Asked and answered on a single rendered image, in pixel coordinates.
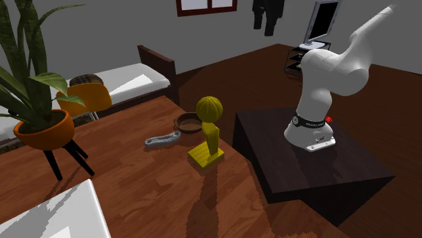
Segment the yellow ball trophy figure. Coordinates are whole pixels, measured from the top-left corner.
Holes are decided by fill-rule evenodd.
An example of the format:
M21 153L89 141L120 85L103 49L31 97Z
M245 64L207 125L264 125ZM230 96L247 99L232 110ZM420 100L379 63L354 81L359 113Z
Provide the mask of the yellow ball trophy figure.
M219 148L220 129L214 124L223 113L222 103L213 96L201 98L196 105L196 115L202 121L202 131L206 141L188 152L190 158L205 168L217 159L224 156Z

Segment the brown bowl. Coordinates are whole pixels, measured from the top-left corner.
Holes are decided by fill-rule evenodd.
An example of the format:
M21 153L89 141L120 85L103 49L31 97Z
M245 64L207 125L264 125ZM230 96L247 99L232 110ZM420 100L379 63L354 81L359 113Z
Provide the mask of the brown bowl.
M176 128L185 134L198 133L202 130L202 121L195 112L183 113L174 120Z

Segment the dark robot stand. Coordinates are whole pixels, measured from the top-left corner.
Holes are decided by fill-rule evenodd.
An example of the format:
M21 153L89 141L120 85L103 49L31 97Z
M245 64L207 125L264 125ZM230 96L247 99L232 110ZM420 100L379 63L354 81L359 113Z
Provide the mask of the dark robot stand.
M308 152L283 131L293 108L237 112L233 148L253 165L268 203L300 199L339 226L394 173L336 123L335 145Z

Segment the black shelf stand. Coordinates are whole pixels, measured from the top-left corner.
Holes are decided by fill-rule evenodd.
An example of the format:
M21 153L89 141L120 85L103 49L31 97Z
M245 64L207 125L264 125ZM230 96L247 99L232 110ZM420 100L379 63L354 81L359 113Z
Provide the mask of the black shelf stand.
M291 48L287 53L287 59L284 65L284 72L288 76L299 77L302 75L301 61L309 49L303 49L301 47Z

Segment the red framed window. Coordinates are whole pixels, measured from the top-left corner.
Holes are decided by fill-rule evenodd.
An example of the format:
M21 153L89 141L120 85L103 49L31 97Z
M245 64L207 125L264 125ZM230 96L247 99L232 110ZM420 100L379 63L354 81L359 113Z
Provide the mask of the red framed window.
M176 0L177 16L197 16L237 11L237 0Z

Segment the black hanging clothes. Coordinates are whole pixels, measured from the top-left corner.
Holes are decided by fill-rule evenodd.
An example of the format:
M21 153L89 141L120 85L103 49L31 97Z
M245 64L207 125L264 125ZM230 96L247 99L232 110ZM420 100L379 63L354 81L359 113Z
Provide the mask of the black hanging clothes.
M262 28L263 15L266 15L264 35L271 37L279 18L283 17L285 0L253 0L254 29Z

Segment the orange chair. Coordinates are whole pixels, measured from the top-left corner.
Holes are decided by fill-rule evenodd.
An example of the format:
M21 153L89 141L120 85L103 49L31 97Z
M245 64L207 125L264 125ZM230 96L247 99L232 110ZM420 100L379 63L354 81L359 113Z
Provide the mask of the orange chair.
M112 105L112 100L107 88L97 82L84 83L68 87L68 96L77 96L83 100L84 106L77 102L59 100L62 110L67 111L71 117L79 116L86 112L100 112Z

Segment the round brown striped cushion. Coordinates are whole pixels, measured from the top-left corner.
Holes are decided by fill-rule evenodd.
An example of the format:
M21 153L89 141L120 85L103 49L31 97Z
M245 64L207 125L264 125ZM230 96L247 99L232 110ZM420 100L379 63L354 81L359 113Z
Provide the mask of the round brown striped cushion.
M99 83L104 85L102 79L98 77L96 74L83 74L77 77L74 77L70 80L69 86L80 85L85 83Z

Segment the grey computer monitor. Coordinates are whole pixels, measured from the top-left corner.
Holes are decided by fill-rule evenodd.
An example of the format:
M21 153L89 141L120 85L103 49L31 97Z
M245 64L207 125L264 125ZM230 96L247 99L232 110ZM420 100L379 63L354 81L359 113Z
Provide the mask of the grey computer monitor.
M325 46L317 41L327 36L333 27L342 0L316 0L312 15L306 30L303 43L299 48L311 50Z

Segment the potted plant in orange pot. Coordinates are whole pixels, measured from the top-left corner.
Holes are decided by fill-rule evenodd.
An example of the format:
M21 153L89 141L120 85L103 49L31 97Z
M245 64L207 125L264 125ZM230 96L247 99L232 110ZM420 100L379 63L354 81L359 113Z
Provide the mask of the potted plant in orange pot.
M86 163L88 155L74 142L74 123L65 110L52 108L56 89L60 101L81 104L81 98L67 93L68 84L59 74L49 72L41 31L42 23L57 10L39 16L33 0L14 0L20 19L12 28L9 10L0 0L0 46L9 69L0 66L0 106L7 109L6 118L18 120L14 135L25 145L45 154L57 180L62 174L53 150L65 149L88 174L94 171Z

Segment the white flat box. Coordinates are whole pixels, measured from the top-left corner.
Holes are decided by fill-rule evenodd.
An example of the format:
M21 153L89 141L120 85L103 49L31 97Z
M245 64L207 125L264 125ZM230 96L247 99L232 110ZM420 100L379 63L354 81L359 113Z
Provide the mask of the white flat box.
M111 238L90 179L0 224L0 238Z

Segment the bed with dark wooden frame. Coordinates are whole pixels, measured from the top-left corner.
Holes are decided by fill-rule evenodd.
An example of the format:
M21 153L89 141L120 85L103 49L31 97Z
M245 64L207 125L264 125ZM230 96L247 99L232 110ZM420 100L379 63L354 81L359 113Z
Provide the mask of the bed with dark wooden frame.
M179 104L174 60L142 45L137 48L141 59L139 64L97 73L112 100L110 108L96 113L99 118L162 95Z

